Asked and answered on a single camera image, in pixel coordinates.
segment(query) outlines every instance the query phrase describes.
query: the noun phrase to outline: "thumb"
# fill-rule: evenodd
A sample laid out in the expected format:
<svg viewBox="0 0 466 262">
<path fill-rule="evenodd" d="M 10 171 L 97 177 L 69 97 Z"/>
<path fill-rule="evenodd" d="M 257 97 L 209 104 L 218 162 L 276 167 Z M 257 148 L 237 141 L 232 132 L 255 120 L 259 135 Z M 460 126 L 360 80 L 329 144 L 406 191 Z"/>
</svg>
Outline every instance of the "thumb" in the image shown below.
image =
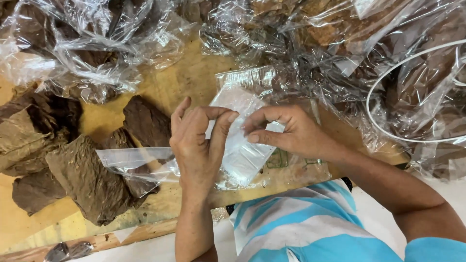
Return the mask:
<svg viewBox="0 0 466 262">
<path fill-rule="evenodd" d="M 221 114 L 215 121 L 215 125 L 212 129 L 212 134 L 210 135 L 210 146 L 209 154 L 212 157 L 223 158 L 223 152 L 225 151 L 225 141 L 228 136 L 228 130 L 232 125 L 233 121 L 240 114 L 236 111 L 228 111 Z"/>
<path fill-rule="evenodd" d="M 247 136 L 247 141 L 253 144 L 265 144 L 282 148 L 283 133 L 267 130 L 256 130 Z"/>
</svg>

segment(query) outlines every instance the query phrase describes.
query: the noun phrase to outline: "white wire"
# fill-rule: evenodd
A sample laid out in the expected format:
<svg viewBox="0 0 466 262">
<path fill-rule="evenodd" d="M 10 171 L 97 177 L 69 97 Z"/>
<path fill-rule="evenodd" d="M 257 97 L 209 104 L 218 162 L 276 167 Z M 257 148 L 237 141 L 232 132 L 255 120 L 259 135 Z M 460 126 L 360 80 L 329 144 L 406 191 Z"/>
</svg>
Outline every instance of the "white wire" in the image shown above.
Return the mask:
<svg viewBox="0 0 466 262">
<path fill-rule="evenodd" d="M 392 68 L 390 68 L 387 72 L 385 72 L 381 77 L 379 77 L 377 79 L 377 81 L 374 83 L 374 85 L 372 85 L 372 87 L 370 88 L 369 90 L 369 94 L 367 95 L 367 101 L 366 101 L 366 112 L 367 112 L 367 115 L 369 116 L 369 120 L 372 122 L 372 124 L 374 124 L 375 127 L 377 127 L 377 129 L 379 129 L 382 133 L 384 133 L 385 135 L 391 137 L 391 138 L 395 138 L 395 139 L 399 139 L 399 140 L 403 140 L 403 141 L 406 141 L 406 142 L 414 142 L 414 143 L 438 143 L 438 142 L 446 142 L 446 141 L 453 141 L 453 140 L 457 140 L 457 139 L 466 139 L 466 135 L 464 136 L 459 136 L 459 137 L 455 137 L 455 138 L 445 138 L 445 139 L 438 139 L 438 140 L 412 140 L 412 139 L 406 139 L 406 138 L 401 138 L 401 137 L 397 137 L 393 134 L 390 134 L 389 132 L 385 131 L 384 129 L 382 129 L 382 127 L 380 127 L 374 120 L 374 118 L 372 117 L 372 114 L 370 113 L 370 110 L 369 110 L 369 99 L 370 99 L 370 95 L 372 94 L 372 91 L 375 89 L 375 87 L 377 86 L 377 84 L 379 84 L 379 82 L 384 78 L 386 77 L 390 72 L 392 72 L 395 68 L 397 68 L 398 66 L 400 66 L 401 64 L 405 63 L 405 62 L 408 62 L 409 60 L 413 59 L 413 58 L 416 58 L 420 55 L 423 55 L 423 54 L 426 54 L 426 53 L 429 53 L 431 51 L 434 51 L 434 50 L 437 50 L 437 49 L 441 49 L 441 48 L 445 48 L 445 47 L 449 47 L 449 46 L 454 46 L 454 45 L 458 45 L 458 44 L 463 44 L 463 43 L 466 43 L 466 39 L 463 39 L 463 40 L 458 40 L 458 41 L 453 41 L 453 42 L 450 42 L 450 43 L 446 43 L 446 44 L 443 44 L 443 45 L 439 45 L 439 46 L 436 46 L 436 47 L 433 47 L 433 48 L 430 48 L 430 49 L 427 49 L 425 51 L 422 51 L 422 52 L 419 52 L 415 55 L 412 55 L 406 59 L 404 59 L 403 61 L 399 62 L 398 64 L 396 64 L 395 66 L 393 66 Z M 464 83 L 460 82 L 460 81 L 457 81 L 458 83 L 456 83 L 456 81 L 454 81 L 455 84 L 457 85 L 464 85 Z"/>
</svg>

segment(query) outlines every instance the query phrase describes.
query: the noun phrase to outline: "blue and white striped shirt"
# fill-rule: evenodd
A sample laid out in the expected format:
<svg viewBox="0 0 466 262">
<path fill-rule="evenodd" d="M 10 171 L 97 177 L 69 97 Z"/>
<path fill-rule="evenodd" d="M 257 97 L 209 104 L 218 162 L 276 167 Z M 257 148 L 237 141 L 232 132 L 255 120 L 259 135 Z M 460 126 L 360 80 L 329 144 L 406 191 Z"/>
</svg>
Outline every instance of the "blue and white striped shirt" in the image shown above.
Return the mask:
<svg viewBox="0 0 466 262">
<path fill-rule="evenodd" d="M 241 262 L 402 261 L 367 232 L 341 179 L 237 204 L 230 216 Z M 466 261 L 466 243 L 425 237 L 406 262 Z"/>
</svg>

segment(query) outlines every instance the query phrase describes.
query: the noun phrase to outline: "wooden table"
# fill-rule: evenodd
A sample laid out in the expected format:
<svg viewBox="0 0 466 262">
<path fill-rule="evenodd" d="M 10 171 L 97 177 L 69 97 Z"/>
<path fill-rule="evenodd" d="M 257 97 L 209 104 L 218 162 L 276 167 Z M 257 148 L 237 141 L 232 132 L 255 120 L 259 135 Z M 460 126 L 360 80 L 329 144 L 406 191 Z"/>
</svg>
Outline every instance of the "wooden table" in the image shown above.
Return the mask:
<svg viewBox="0 0 466 262">
<path fill-rule="evenodd" d="M 170 115 L 185 96 L 192 97 L 192 106 L 208 105 L 217 92 L 214 75 L 235 69 L 237 66 L 230 58 L 201 55 L 200 42 L 193 40 L 186 45 L 184 57 L 175 65 L 163 71 L 143 69 L 144 81 L 140 84 L 137 93 Z M 0 103 L 3 104 L 10 99 L 13 85 L 0 80 L 0 86 Z M 95 141 L 106 138 L 112 131 L 123 125 L 122 110 L 133 95 L 123 94 L 118 99 L 102 106 L 84 104 L 81 132 L 90 135 Z M 323 108 L 319 111 L 322 126 L 329 135 L 348 147 L 365 152 L 358 130 L 341 122 L 334 114 Z M 382 151 L 384 153 L 375 154 L 374 157 L 392 165 L 409 160 L 392 143 L 387 143 Z M 331 164 L 329 164 L 329 170 L 333 178 L 341 177 L 339 171 Z M 321 179 L 316 177 L 313 181 L 308 180 L 303 183 L 290 181 L 287 172 L 273 170 L 270 172 L 270 175 L 275 174 L 274 183 L 255 189 L 213 193 L 211 207 L 223 207 L 307 186 Z M 11 199 L 13 180 L 12 177 L 0 174 L 0 235 L 2 236 L 0 254 L 169 220 L 176 218 L 180 211 L 181 189 L 179 185 L 163 183 L 160 192 L 150 195 L 138 210 L 128 210 L 104 227 L 97 227 L 85 220 L 69 197 L 28 217 L 26 212 L 19 209 Z M 156 235 L 173 231 L 175 225 L 173 220 L 167 223 L 170 223 L 170 227 L 159 230 Z"/>
</svg>

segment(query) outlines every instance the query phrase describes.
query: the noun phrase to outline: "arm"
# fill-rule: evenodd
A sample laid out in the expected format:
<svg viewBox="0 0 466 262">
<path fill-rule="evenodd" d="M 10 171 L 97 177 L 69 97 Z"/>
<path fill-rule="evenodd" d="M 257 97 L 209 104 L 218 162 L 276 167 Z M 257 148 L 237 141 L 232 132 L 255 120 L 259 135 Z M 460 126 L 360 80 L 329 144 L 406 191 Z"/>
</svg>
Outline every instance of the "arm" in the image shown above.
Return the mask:
<svg viewBox="0 0 466 262">
<path fill-rule="evenodd" d="M 261 128 L 264 122 L 273 120 L 286 123 L 283 133 Z M 394 166 L 337 143 L 299 107 L 264 107 L 246 120 L 244 128 L 252 143 L 274 145 L 302 157 L 336 164 L 393 214 L 408 242 L 426 236 L 466 242 L 465 225 L 435 190 Z"/>
<path fill-rule="evenodd" d="M 207 196 L 219 173 L 228 129 L 239 114 L 222 107 L 196 107 L 185 115 L 190 105 L 186 98 L 171 116 L 170 146 L 183 190 L 175 257 L 179 262 L 212 262 L 218 258 Z M 209 120 L 215 119 L 211 139 L 206 140 Z"/>
</svg>

